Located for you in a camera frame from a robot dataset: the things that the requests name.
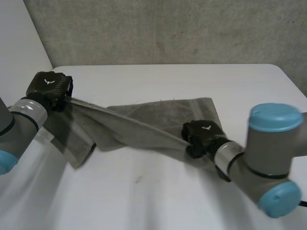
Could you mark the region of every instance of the black cable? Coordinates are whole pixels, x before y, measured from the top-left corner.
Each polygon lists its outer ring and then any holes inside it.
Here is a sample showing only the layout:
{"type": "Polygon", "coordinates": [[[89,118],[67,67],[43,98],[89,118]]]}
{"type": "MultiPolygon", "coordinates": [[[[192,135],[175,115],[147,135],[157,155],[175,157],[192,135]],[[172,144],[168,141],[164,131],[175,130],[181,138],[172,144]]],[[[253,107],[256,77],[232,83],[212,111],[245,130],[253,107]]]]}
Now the black cable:
{"type": "Polygon", "coordinates": [[[299,203],[300,206],[302,207],[307,207],[307,201],[301,201],[301,203],[299,203]]]}

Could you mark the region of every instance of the white table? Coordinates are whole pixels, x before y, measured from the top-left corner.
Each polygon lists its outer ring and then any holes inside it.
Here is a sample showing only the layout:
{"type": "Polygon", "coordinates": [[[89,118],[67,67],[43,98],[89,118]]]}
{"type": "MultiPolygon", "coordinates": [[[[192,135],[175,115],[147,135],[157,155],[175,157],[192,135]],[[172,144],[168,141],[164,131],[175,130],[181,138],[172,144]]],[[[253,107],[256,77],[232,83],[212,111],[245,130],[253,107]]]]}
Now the white table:
{"type": "MultiPolygon", "coordinates": [[[[242,145],[251,107],[278,102],[307,111],[307,98],[273,65],[66,66],[54,71],[73,77],[74,97],[100,106],[211,97],[224,131],[242,145]]],[[[24,91],[32,77],[24,80],[24,91]]],[[[0,207],[8,210],[2,213],[0,228],[301,230],[307,226],[307,208],[268,218],[233,183],[157,152],[96,149],[75,171],[51,144],[48,150],[43,148],[34,141],[13,172],[0,178],[1,188],[5,185],[0,189],[0,207]]],[[[307,157],[297,158],[291,172],[304,200],[306,165],[307,157]]]]}

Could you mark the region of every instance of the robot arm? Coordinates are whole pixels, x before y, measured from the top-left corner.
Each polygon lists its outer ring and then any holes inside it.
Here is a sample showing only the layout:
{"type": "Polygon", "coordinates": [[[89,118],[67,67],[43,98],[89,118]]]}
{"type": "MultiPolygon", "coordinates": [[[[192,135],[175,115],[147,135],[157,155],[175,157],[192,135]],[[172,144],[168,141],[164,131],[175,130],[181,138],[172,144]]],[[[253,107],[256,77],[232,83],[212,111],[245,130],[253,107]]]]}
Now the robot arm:
{"type": "Polygon", "coordinates": [[[307,154],[304,118],[307,114],[286,104],[255,106],[245,149],[212,121],[186,123],[182,136],[191,144],[187,148],[191,157],[207,155],[222,179],[233,181],[259,209],[278,218],[301,202],[301,191],[288,175],[292,158],[307,154]]]}
{"type": "Polygon", "coordinates": [[[39,72],[26,97],[8,109],[0,98],[0,175],[8,173],[47,120],[51,110],[61,110],[71,96],[72,78],[62,73],[39,72]]]}

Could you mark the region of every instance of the blue end cap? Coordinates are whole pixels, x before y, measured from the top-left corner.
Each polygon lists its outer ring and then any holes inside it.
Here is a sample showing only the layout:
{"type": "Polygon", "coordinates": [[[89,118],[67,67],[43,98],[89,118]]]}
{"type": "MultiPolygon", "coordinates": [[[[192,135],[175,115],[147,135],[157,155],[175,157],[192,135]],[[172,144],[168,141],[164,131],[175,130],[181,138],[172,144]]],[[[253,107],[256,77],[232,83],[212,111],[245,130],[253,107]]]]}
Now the blue end cap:
{"type": "Polygon", "coordinates": [[[14,155],[0,150],[0,175],[6,174],[18,163],[14,155]]]}
{"type": "Polygon", "coordinates": [[[287,181],[266,192],[258,202],[258,208],[269,217],[278,218],[293,211],[301,201],[302,193],[296,183],[287,181]]]}
{"type": "Polygon", "coordinates": [[[249,127],[260,132],[285,132],[303,123],[303,114],[288,104],[265,103],[252,108],[249,127]]]}

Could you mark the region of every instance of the cloth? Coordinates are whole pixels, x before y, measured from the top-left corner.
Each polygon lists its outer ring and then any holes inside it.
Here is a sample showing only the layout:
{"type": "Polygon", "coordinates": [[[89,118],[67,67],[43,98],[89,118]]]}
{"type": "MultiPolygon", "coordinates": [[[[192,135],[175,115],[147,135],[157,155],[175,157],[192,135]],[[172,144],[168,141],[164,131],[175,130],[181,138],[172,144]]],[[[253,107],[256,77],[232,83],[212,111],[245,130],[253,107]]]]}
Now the cloth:
{"type": "Polygon", "coordinates": [[[155,150],[201,167],[205,160],[187,157],[189,143],[181,137],[185,122],[201,119],[221,125],[211,98],[103,108],[68,97],[64,111],[51,113],[44,127],[55,136],[52,144],[73,168],[86,160],[95,145],[101,151],[124,146],[155,150]]]}

